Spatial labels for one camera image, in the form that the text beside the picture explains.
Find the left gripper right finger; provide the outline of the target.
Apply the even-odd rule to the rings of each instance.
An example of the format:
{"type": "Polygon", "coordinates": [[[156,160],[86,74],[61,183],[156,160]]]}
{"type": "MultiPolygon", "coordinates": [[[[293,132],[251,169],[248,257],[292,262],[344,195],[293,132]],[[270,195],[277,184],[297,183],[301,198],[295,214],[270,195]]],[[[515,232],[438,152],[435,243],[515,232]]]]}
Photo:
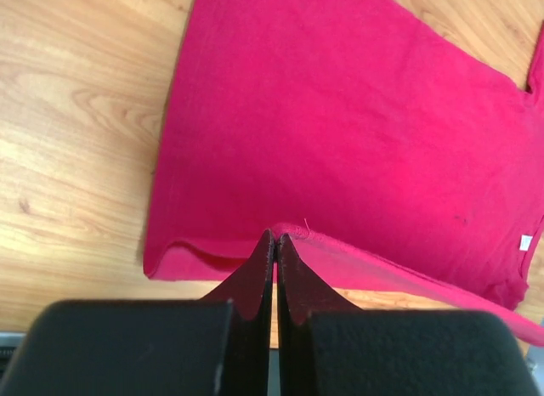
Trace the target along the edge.
{"type": "Polygon", "coordinates": [[[285,395],[535,395],[507,326],[461,310],[365,310],[335,292],[282,236],[277,249],[285,395]]]}

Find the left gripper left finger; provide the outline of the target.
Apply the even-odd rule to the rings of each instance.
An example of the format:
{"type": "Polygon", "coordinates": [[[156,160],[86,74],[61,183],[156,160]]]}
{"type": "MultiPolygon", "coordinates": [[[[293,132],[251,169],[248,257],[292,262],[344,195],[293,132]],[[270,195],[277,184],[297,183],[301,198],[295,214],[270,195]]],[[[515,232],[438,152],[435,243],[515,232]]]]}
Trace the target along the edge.
{"type": "Polygon", "coordinates": [[[66,300],[32,324],[4,395],[264,395],[275,241],[197,300],[66,300]]]}

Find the magenta t shirt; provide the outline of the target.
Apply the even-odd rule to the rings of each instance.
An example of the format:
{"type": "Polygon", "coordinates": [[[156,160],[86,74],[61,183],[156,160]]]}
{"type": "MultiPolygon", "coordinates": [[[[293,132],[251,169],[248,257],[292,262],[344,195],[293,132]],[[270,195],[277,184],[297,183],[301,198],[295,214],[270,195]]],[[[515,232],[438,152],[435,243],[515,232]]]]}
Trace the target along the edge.
{"type": "Polygon", "coordinates": [[[543,47],[526,89],[394,0],[195,0],[144,273],[221,280],[265,230],[328,284],[515,309],[543,231],[543,47]]]}

